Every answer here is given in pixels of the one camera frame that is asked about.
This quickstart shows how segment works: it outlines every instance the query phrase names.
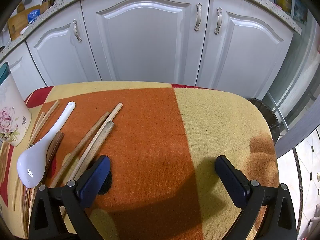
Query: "metal screw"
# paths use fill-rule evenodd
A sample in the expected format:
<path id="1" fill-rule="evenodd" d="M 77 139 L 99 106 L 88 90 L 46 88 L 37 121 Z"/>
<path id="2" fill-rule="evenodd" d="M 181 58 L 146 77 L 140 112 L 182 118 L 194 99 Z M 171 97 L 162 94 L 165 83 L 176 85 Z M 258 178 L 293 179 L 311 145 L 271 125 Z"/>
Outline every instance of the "metal screw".
<path id="1" fill-rule="evenodd" d="M 254 187 L 259 186 L 259 182 L 256 181 L 255 179 L 251 180 L 250 183 L 251 183 L 251 185 L 254 186 Z"/>
<path id="2" fill-rule="evenodd" d="M 70 180 L 67 183 L 68 187 L 73 187 L 75 184 L 76 184 L 76 182 L 74 180 Z"/>
<path id="3" fill-rule="evenodd" d="M 284 189 L 284 190 L 287 190 L 288 186 L 286 184 L 281 183 L 281 188 Z"/>
<path id="4" fill-rule="evenodd" d="M 45 190 L 45 185 L 44 185 L 44 184 L 43 184 L 43 185 L 41 185 L 41 186 L 39 187 L 39 190 L 40 190 L 40 191 Z"/>

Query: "cabinet door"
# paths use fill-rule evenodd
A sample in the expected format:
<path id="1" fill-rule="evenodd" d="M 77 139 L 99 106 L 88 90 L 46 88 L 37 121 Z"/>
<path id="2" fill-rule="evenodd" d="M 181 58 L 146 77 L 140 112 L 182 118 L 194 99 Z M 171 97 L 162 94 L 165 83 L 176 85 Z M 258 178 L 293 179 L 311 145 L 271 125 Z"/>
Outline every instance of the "cabinet door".
<path id="1" fill-rule="evenodd" d="M 198 3 L 201 22 L 195 31 Z M 196 84 L 209 0 L 83 0 L 81 4 L 102 80 Z"/>
<path id="2" fill-rule="evenodd" d="M 222 9 L 222 24 L 217 8 Z M 210 0 L 197 86 L 262 99 L 287 54 L 293 31 L 245 0 Z"/>
<path id="3" fill-rule="evenodd" d="M 18 90 L 26 99 L 36 89 L 46 87 L 25 43 L 16 47 L 1 63 L 9 63 L 9 68 Z"/>
<path id="4" fill-rule="evenodd" d="M 85 30 L 80 2 L 41 25 L 27 38 L 27 44 L 48 86 L 101 80 Z"/>

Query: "pink rose pattern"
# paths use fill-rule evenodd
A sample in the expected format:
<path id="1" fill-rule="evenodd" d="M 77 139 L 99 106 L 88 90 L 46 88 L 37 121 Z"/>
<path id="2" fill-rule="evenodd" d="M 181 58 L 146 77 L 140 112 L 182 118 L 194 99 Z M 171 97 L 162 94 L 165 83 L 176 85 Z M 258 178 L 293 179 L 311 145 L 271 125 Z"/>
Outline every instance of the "pink rose pattern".
<path id="1" fill-rule="evenodd" d="M 18 132 L 18 117 L 14 116 L 13 107 L 3 108 L 0 112 L 0 137 L 7 142 L 17 140 Z"/>

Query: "cabinet handle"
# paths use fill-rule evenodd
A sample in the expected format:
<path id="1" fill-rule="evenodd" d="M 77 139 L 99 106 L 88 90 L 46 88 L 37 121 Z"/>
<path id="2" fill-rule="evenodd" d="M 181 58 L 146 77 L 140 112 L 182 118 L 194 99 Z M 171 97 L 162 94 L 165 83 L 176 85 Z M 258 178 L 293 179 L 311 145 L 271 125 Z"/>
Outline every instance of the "cabinet handle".
<path id="1" fill-rule="evenodd" d="M 80 38 L 78 31 L 77 31 L 77 20 L 76 19 L 73 20 L 73 33 L 77 37 L 78 41 L 81 42 L 82 39 Z"/>
<path id="2" fill-rule="evenodd" d="M 219 29 L 221 27 L 222 24 L 222 9 L 221 7 L 217 8 L 217 12 L 218 12 L 218 22 L 217 22 L 217 28 L 214 31 L 214 34 L 219 34 Z"/>
<path id="3" fill-rule="evenodd" d="M 202 5 L 201 3 L 198 3 L 197 4 L 197 22 L 196 22 L 196 27 L 195 27 L 195 31 L 199 31 L 199 25 L 200 25 L 200 22 L 201 22 L 201 8 L 202 8 Z"/>

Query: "red fabric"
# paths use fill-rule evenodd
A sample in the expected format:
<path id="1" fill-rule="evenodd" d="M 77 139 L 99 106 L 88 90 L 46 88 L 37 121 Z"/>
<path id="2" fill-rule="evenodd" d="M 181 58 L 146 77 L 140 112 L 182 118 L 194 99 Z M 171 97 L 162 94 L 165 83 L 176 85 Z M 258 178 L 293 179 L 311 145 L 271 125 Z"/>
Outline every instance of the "red fabric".
<path id="1" fill-rule="evenodd" d="M 28 96 L 25 102 L 29 99 L 27 102 L 27 107 L 28 108 L 33 108 L 36 106 L 42 105 L 47 96 L 49 95 L 50 91 L 52 90 L 53 86 L 51 87 L 45 87 L 45 88 L 40 88 L 37 89 L 36 91 L 33 92 L 31 96 Z M 8 177 L 9 177 L 9 168 L 10 168 L 10 163 L 11 163 L 11 157 L 12 157 L 12 152 L 13 152 L 13 146 L 11 145 L 9 148 L 9 153 L 8 153 L 8 158 L 7 158 L 7 166 L 5 170 L 5 175 L 4 175 L 4 182 L 1 183 L 0 185 L 0 196 L 4 200 L 4 203 L 6 206 L 8 206 Z"/>
<path id="2" fill-rule="evenodd" d="M 171 84 L 173 88 L 201 88 L 201 87 L 194 87 L 194 86 L 186 86 L 186 85 L 178 85 L 178 84 Z"/>
<path id="3" fill-rule="evenodd" d="M 0 196 L 2 197 L 5 205 L 8 207 L 8 177 L 9 177 L 9 168 L 11 162 L 11 156 L 13 152 L 13 146 L 10 145 L 9 153 L 8 153 L 8 160 L 7 160 L 7 167 L 5 169 L 4 181 L 1 183 L 0 186 Z"/>
<path id="4" fill-rule="evenodd" d="M 45 100 L 47 99 L 47 97 L 53 87 L 54 86 L 39 88 L 39 89 L 35 90 L 27 103 L 27 107 L 33 108 L 33 107 L 42 105 L 45 102 Z"/>

